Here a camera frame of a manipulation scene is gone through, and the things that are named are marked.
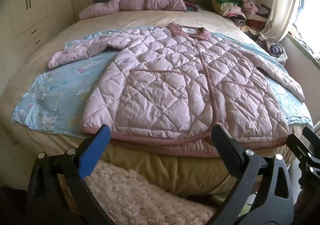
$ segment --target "bed sheet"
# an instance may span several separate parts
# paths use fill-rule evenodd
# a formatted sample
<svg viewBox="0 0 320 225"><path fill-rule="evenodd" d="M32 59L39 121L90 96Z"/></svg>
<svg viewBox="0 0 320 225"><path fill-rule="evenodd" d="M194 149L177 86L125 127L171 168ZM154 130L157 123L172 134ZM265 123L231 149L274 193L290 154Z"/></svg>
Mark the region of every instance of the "bed sheet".
<svg viewBox="0 0 320 225"><path fill-rule="evenodd" d="M46 134L33 131L18 123L11 123L12 112L26 94L35 78L47 69L50 57L64 48L65 43L82 39L100 31L135 28L149 25L166 25L172 21L178 24L205 27L211 32L218 32L244 43L255 43L232 23L214 13L140 11L121 12L109 16L80 21L34 52L24 63L20 72L10 80L1 97L2 110L0 124L8 135L30 151L41 151L49 155L61 154L70 147L77 147L81 139L63 134ZM291 132L302 137L303 125L290 126ZM272 156L282 153L287 164L293 155L286 146L264 149L262 154ZM125 169L134 169L150 182L165 190L180 194L203 194L229 190L234 180L228 175L220 158L199 158L167 156L143 150L123 148L111 143L105 150L103 160Z"/></svg>

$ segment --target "green cloth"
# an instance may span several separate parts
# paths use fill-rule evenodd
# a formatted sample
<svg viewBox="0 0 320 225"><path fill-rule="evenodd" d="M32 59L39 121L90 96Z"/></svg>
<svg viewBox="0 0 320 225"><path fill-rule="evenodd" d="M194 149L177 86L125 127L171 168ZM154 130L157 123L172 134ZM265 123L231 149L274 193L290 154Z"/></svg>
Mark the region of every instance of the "green cloth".
<svg viewBox="0 0 320 225"><path fill-rule="evenodd" d="M231 0L217 0L218 3L222 4L222 3L232 3L234 5L239 5L238 2L236 1L231 1Z"/></svg>

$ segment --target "white wardrobe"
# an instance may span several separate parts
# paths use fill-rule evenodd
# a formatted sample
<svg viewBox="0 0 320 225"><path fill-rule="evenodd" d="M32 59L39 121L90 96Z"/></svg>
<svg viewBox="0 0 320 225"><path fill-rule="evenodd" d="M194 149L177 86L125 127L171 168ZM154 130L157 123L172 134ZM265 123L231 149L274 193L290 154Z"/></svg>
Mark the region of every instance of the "white wardrobe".
<svg viewBox="0 0 320 225"><path fill-rule="evenodd" d="M0 94L36 49L73 23L71 0L0 0Z"/></svg>

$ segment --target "silver screw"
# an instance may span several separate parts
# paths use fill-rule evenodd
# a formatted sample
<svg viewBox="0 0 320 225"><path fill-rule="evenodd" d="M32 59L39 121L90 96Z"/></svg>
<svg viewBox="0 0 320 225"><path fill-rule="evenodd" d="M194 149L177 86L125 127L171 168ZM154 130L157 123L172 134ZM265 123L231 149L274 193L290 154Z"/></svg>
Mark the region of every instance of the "silver screw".
<svg viewBox="0 0 320 225"><path fill-rule="evenodd" d="M245 153L248 155L248 156L253 156L254 155L254 151L252 151L251 149L247 149L245 151Z"/></svg>
<svg viewBox="0 0 320 225"><path fill-rule="evenodd" d="M69 148L68 150L67 150L67 154L69 154L69 155L73 155L74 153L76 152L76 150L74 149L74 148Z"/></svg>
<svg viewBox="0 0 320 225"><path fill-rule="evenodd" d="M282 157L282 155L281 155L281 154L276 154L276 159L278 159L278 160L282 160L282 159L283 159L283 157Z"/></svg>
<svg viewBox="0 0 320 225"><path fill-rule="evenodd" d="M44 156L45 156L45 153L44 153L44 152L41 152L41 153L38 154L38 158L39 158L39 159L44 158Z"/></svg>

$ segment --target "window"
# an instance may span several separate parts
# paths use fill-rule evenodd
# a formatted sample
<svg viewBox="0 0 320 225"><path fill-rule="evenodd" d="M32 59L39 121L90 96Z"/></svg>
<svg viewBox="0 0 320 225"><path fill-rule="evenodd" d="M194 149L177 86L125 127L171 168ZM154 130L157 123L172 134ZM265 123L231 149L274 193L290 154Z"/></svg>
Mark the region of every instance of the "window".
<svg viewBox="0 0 320 225"><path fill-rule="evenodd" d="M300 0L295 25L315 57L320 56L320 0Z"/></svg>

